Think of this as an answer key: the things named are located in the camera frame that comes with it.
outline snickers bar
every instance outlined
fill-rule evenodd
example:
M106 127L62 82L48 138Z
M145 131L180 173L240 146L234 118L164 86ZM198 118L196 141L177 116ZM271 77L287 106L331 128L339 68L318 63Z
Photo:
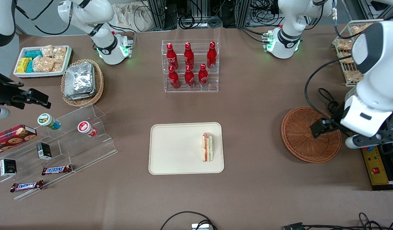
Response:
M42 188L43 188L43 180L39 182L26 183L26 184L14 183L11 187L11 192L19 192L28 189L42 189Z
M46 174L55 174L55 173L68 173L73 171L72 165L51 167L51 168L43 168L42 176Z

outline red cookie box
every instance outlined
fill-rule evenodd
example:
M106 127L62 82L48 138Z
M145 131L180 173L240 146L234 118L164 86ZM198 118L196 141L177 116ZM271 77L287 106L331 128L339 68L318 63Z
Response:
M36 137L36 130L24 124L0 132L0 152L6 151Z

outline clear acrylic stand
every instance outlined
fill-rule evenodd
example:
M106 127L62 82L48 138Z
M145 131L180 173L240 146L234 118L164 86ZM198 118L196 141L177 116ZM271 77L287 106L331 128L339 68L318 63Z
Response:
M200 65L202 63L206 64L207 53L209 50L209 43L214 41L216 43L216 52L218 53L216 57L216 68L208 69L208 87L201 88L198 80L198 72ZM195 88L188 89L185 84L185 43L189 42L192 47L192 51L195 57L194 69L192 70L195 75ZM171 43L173 50L175 51L179 68L176 70L179 76L179 81L181 87L179 89L174 89L170 84L170 79L168 77L168 60L167 60L167 43ZM164 76L164 90L169 93L183 93L183 92L217 92L219 91L219 40L218 39L199 39L199 40L163 40L161 53L162 53L162 74Z
M77 109L58 120L62 123L58 130L45 126L36 128L37 138L0 153L0 160L16 160L17 174L2 177L1 182L7 184L8 192L13 183L29 183L43 180L43 189L66 179L69 176L91 166L118 151L114 147L112 138L106 134L103 122L100 120L105 114L94 105ZM89 137L77 130L81 121L88 121L97 129L95 137ZM36 145L40 142L50 145L52 159L39 159ZM64 166L72 164L70 173L58 173L42 176L44 167ZM23 199L39 189L25 190L14 193L14 199Z

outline white bag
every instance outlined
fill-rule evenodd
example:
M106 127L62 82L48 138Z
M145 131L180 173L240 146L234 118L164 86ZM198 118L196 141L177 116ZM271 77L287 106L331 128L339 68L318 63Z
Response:
M154 22L150 17L152 13L148 7L143 7L144 5L148 6L148 2L144 1L143 3L140 1L114 3L113 9L116 26L130 28L137 32L145 32L152 29L154 27Z

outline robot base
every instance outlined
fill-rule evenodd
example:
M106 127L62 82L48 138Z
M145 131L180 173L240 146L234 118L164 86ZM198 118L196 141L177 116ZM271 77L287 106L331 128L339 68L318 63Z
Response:
M280 29L280 27L277 27L274 30L269 30L267 33L262 35L262 41L266 42L266 44L263 44L263 48L265 52L269 52L277 58L290 58L293 56L294 52L298 50L300 41L298 41L295 45L294 43L291 43L292 47L286 48L277 36Z
M126 36L121 36L120 34L115 34L117 38L117 46L114 48L110 54L102 54L98 49L100 57L105 63L109 65L116 65L121 63L124 59L131 56L132 48L128 48L132 44L129 44Z

